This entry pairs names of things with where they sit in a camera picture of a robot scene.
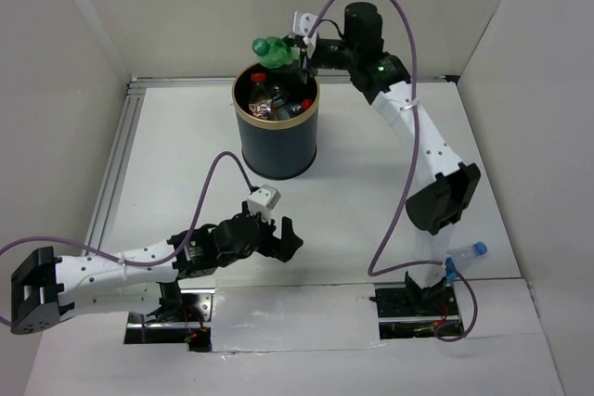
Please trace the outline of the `black bin with gold rim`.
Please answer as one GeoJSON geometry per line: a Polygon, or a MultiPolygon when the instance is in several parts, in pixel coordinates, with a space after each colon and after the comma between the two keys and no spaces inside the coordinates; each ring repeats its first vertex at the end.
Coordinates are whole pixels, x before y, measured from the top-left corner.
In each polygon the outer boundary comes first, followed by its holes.
{"type": "Polygon", "coordinates": [[[260,64],[251,64],[235,79],[232,100],[236,112],[241,155],[256,174],[274,180],[287,180],[309,169],[316,159],[319,110],[319,83],[297,75],[278,74],[260,64]],[[278,83],[293,102],[308,107],[287,120],[263,120],[249,108],[255,83],[254,74],[266,75],[265,85],[278,83]]]}

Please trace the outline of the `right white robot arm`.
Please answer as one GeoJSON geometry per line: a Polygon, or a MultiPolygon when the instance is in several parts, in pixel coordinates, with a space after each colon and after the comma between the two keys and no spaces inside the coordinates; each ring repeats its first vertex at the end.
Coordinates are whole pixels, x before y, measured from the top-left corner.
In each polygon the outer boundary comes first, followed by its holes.
{"type": "Polygon", "coordinates": [[[411,144],[409,173],[393,219],[405,213],[427,235],[420,260],[407,268],[406,279],[414,286],[405,293],[408,309],[425,314],[437,302],[435,288],[453,273],[451,263],[445,264],[444,271],[438,271],[436,264],[446,259],[449,227],[468,208],[481,172],[476,164],[463,162],[418,101],[415,70],[407,70],[398,57],[384,51],[382,17],[376,6],[348,5],[337,40],[319,37],[322,20],[295,13],[289,42],[296,59],[292,69],[307,78],[319,69],[347,71],[355,89],[400,141],[411,144]]]}

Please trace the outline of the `clear bottle blue label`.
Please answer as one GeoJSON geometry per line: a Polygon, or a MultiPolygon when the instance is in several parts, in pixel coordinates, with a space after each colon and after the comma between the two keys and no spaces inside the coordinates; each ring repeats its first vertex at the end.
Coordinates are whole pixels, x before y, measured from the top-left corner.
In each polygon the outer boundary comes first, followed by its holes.
{"type": "Polygon", "coordinates": [[[466,247],[450,250],[445,258],[445,273],[447,280],[457,280],[457,272],[465,274],[478,261],[480,261],[487,252],[488,248],[483,242],[476,242],[466,247]]]}

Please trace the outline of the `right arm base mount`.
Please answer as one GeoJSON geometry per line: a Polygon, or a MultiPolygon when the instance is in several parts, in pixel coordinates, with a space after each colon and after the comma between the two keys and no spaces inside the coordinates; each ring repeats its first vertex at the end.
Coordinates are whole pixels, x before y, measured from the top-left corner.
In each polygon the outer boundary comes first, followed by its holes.
{"type": "Polygon", "coordinates": [[[453,339],[464,332],[455,291],[441,279],[421,289],[406,274],[402,284],[378,285],[368,298],[376,308],[380,339],[453,339]]]}

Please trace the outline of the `green Sprite bottle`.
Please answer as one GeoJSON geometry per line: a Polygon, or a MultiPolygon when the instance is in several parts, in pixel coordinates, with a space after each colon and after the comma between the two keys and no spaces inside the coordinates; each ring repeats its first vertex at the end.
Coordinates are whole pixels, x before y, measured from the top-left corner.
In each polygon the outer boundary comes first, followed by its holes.
{"type": "Polygon", "coordinates": [[[252,42],[252,52],[259,64],[269,70],[294,69],[293,49],[293,45],[276,36],[256,38],[252,42]]]}

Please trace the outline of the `brown bottle red cap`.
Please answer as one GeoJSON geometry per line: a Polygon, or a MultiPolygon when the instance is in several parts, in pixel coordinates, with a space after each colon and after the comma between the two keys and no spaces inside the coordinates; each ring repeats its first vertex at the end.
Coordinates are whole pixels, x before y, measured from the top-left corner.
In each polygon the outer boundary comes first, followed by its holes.
{"type": "Polygon", "coordinates": [[[286,89],[280,83],[269,83],[265,72],[253,72],[250,75],[252,85],[248,101],[251,115],[264,121],[275,121],[276,112],[289,99],[286,89]]]}

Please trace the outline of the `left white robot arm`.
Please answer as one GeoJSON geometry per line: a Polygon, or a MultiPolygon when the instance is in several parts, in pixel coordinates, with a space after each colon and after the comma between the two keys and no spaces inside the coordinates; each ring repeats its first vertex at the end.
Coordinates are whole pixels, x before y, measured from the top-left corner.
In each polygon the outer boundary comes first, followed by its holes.
{"type": "Polygon", "coordinates": [[[219,224],[205,224],[141,249],[106,259],[58,256],[35,249],[12,273],[9,328],[15,335],[44,331],[73,317],[133,312],[174,320],[183,310],[179,283],[213,275],[254,252],[288,262],[303,245],[292,221],[265,222],[248,209],[219,224]]]}

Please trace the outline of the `clear bottle red cap red label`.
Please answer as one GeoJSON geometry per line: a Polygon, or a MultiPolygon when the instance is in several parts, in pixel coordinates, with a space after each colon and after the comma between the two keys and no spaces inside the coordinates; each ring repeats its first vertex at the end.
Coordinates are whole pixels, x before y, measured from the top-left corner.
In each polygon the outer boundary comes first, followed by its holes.
{"type": "Polygon", "coordinates": [[[284,101],[277,100],[273,102],[274,106],[274,117],[276,121],[287,121],[292,118],[303,114],[313,105],[312,99],[304,99],[301,102],[298,101],[284,101]]]}

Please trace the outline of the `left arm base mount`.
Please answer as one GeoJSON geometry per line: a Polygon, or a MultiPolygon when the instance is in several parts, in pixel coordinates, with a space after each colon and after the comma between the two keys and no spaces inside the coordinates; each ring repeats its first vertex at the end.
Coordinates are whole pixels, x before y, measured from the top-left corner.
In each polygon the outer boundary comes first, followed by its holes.
{"type": "Polygon", "coordinates": [[[181,306],[165,315],[129,313],[124,345],[177,345],[211,352],[214,288],[182,288],[181,306]]]}

